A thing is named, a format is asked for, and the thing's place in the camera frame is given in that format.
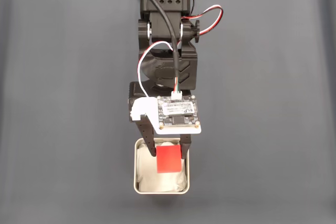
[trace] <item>red block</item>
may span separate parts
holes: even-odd
[[[179,145],[157,146],[156,166],[158,173],[179,173],[181,165],[181,147]]]

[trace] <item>white cloth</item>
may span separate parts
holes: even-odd
[[[174,145],[171,142],[156,144],[155,146]],[[179,173],[157,173],[156,157],[153,157],[146,144],[141,144],[137,150],[137,174],[139,191],[153,193],[168,193],[183,191],[187,180],[184,159],[181,160],[182,171]]]

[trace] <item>circuit board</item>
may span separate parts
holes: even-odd
[[[199,127],[197,103],[194,95],[182,97],[182,100],[158,97],[157,103],[161,129],[172,126]]]

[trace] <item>white cable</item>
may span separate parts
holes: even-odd
[[[212,5],[212,6],[210,6],[209,8],[207,8],[205,11],[203,11],[201,14],[199,14],[199,15],[195,15],[195,16],[190,16],[190,17],[186,17],[187,19],[196,19],[196,18],[200,18],[200,17],[202,17],[202,15],[205,13],[205,12],[207,12],[208,10],[210,10],[210,9],[213,9],[213,8],[216,8],[216,7],[219,7],[219,8],[222,8],[220,5]]]
[[[145,56],[148,54],[148,52],[153,48],[155,47],[156,45],[158,44],[166,44],[170,50],[173,51],[173,48],[172,46],[167,42],[167,41],[157,41],[157,42],[154,42],[153,44],[151,44],[142,54],[140,60],[139,60],[139,63],[138,63],[138,80],[139,80],[139,85],[140,85],[140,88],[142,89],[143,93],[146,95],[146,97],[149,97],[147,92],[145,91],[145,88],[143,87],[142,83],[141,83],[141,77],[140,77],[140,69],[141,69],[141,63],[143,61],[143,59],[145,58]]]
[[[211,26],[209,26],[208,28],[202,30],[199,32],[199,35],[202,35],[204,33],[206,33],[208,30],[211,30],[220,20],[222,14],[223,14],[223,11],[222,11],[222,7],[220,5],[213,5],[211,7],[209,7],[207,10],[205,10],[204,12],[208,11],[209,9],[212,9],[214,7],[219,7],[220,8],[220,12],[219,12],[219,16],[217,17],[217,19],[215,20],[215,22],[213,22],[213,24]]]

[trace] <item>gray backdrop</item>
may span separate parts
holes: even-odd
[[[203,131],[178,197],[132,185],[139,0],[0,1],[1,224],[336,222],[324,0],[197,0],[224,18],[196,45]]]

